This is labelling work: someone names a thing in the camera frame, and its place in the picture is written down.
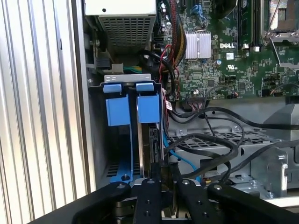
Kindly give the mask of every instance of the motherboard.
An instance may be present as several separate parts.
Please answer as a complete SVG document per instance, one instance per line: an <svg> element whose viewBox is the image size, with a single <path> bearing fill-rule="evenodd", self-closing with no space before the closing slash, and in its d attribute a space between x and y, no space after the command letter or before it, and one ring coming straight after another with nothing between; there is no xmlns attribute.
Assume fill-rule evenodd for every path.
<svg viewBox="0 0 299 224"><path fill-rule="evenodd" d="M200 98L218 85L236 91L239 98L299 95L292 86L272 95L281 84L299 82L299 1L235 0L223 12L224 3L178 0L187 51L178 66L177 98ZM164 41L171 43L169 18L162 14L161 21ZM210 97L234 94L219 88Z"/></svg>

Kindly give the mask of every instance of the gray side panel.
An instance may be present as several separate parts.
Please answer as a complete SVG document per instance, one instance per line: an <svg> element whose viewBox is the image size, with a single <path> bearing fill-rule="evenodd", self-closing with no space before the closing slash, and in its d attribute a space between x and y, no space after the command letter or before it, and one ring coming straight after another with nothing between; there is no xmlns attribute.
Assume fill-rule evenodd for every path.
<svg viewBox="0 0 299 224"><path fill-rule="evenodd" d="M71 18L68 0L1 1L1 224L87 194Z"/></svg>

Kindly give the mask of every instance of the green circuit board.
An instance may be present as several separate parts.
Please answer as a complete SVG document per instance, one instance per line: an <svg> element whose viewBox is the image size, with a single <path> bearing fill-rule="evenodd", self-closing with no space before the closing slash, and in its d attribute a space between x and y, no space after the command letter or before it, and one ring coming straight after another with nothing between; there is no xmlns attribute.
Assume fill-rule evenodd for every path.
<svg viewBox="0 0 299 224"><path fill-rule="evenodd" d="M213 18L213 3L209 0L199 1L202 5L202 20L192 14L192 5L181 8L181 19L185 32L196 32L206 29L211 33L212 57L207 59L183 59L179 65L180 93L177 99L200 98L212 87L225 85L235 90L239 98L270 97L270 92L280 84L298 84L299 70L289 66L279 66L274 51L270 46L262 46L260 52L252 49L243 50L237 46L238 19L234 10L224 19ZM171 25L167 18L162 19L166 29L164 40L171 43ZM251 38L251 27L241 37L243 42ZM281 63L296 65L299 63L299 47L296 43L276 45ZM278 90L275 96L299 95L296 87ZM212 99L231 98L231 91L218 89L211 94Z"/></svg>

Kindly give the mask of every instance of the black plastic arm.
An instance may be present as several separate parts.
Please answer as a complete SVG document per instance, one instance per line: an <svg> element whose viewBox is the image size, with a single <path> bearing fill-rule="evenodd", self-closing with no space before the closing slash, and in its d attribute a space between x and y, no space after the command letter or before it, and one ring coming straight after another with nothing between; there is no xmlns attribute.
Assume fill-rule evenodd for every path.
<svg viewBox="0 0 299 224"><path fill-rule="evenodd" d="M208 189L209 198L218 201L223 208L235 211L242 223L297 224L299 215L251 196L233 187L214 183Z"/></svg>
<svg viewBox="0 0 299 224"><path fill-rule="evenodd" d="M192 223L221 224L218 215L210 203L206 190L196 186L192 180L184 179L177 182L179 196L185 202Z"/></svg>
<svg viewBox="0 0 299 224"><path fill-rule="evenodd" d="M89 195L86 195L64 207L42 216L30 224L76 224L89 223L91 217L101 219L107 216L107 210L115 206L117 201L124 199L130 193L131 187L122 182L111 183Z"/></svg>
<svg viewBox="0 0 299 224"><path fill-rule="evenodd" d="M145 179L137 197L134 224L159 224L161 215L161 183L157 179Z"/></svg>

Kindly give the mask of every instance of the dell logo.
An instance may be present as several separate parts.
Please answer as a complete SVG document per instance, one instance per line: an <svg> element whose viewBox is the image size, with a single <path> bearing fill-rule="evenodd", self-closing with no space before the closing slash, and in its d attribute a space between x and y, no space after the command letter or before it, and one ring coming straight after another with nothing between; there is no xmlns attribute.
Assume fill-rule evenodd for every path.
<svg viewBox="0 0 299 224"><path fill-rule="evenodd" d="M230 48L230 49L233 49L235 48L234 44L233 43L221 43L220 44L220 48L223 49L223 48Z"/></svg>

